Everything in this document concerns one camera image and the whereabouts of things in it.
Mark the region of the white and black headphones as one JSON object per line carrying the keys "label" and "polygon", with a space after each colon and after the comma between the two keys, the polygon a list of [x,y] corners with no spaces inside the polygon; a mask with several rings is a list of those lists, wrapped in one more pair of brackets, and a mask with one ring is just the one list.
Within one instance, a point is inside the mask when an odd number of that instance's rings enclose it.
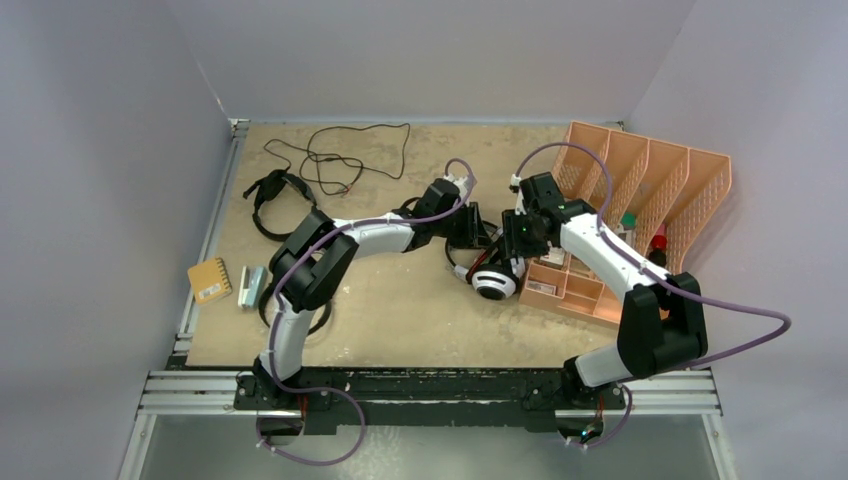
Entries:
{"label": "white and black headphones", "polygon": [[525,258],[511,258],[504,253],[503,229],[491,222],[483,221],[489,244],[475,258],[470,267],[458,264],[452,257],[456,249],[449,240],[445,241],[444,253],[452,273],[470,285],[480,296],[488,300],[506,300],[521,290],[521,281],[527,271]]}

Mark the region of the black over-ear headphones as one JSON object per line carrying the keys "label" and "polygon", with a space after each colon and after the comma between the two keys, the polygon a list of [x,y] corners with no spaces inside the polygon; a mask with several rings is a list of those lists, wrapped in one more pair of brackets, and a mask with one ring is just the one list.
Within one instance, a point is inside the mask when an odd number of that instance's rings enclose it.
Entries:
{"label": "black over-ear headphones", "polygon": [[[257,312],[259,313],[259,317],[265,326],[270,329],[271,321],[268,319],[266,315],[266,310],[268,307],[268,303],[272,298],[273,287],[268,285],[263,292],[260,294],[257,304]],[[323,327],[327,325],[329,322],[333,312],[333,300],[329,300],[322,308],[320,315],[318,318],[310,325],[307,336],[312,336],[318,331],[320,331]]]}

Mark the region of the black headband headset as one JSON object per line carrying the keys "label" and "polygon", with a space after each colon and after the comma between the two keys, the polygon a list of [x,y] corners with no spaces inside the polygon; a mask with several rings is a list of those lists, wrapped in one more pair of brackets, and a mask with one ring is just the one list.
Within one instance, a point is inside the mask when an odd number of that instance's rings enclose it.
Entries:
{"label": "black headband headset", "polygon": [[241,193],[241,197],[252,202],[251,220],[257,231],[278,243],[291,235],[291,230],[280,230],[280,227],[293,227],[293,214],[304,213],[306,207],[317,208],[312,188],[289,168],[274,169],[261,176]]}

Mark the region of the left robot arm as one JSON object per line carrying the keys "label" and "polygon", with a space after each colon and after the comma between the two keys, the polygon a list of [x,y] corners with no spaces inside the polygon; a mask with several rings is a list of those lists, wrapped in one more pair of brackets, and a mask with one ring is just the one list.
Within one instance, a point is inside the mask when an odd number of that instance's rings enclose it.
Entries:
{"label": "left robot arm", "polygon": [[268,346],[252,367],[260,397],[284,409],[297,399],[305,341],[312,318],[336,294],[350,265],[379,254],[415,251],[433,238],[466,233],[473,175],[446,174],[434,180],[412,207],[359,220],[310,212],[269,262],[271,283],[258,311],[269,328]]}

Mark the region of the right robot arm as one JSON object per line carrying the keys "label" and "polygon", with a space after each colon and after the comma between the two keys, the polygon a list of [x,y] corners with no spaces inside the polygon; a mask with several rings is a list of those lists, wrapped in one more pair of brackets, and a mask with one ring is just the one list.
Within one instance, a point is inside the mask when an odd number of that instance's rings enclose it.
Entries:
{"label": "right robot arm", "polygon": [[621,303],[615,343],[564,362],[561,392],[576,407],[610,383],[643,379],[703,357],[708,348],[697,280],[651,263],[617,237],[582,199],[568,200],[549,173],[521,179],[502,214],[509,258],[540,257],[553,247],[585,264]]}

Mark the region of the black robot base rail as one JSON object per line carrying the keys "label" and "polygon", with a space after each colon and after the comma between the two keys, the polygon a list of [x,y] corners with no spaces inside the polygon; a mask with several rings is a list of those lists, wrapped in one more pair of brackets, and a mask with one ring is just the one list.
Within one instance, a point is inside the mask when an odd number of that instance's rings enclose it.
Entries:
{"label": "black robot base rail", "polygon": [[306,435],[341,426],[508,427],[533,433],[594,437],[605,408],[625,401],[619,382],[588,393],[565,389],[561,367],[316,367],[304,366],[297,390],[270,401],[252,370],[236,380],[234,406],[262,415],[274,434],[275,412],[290,412]]}

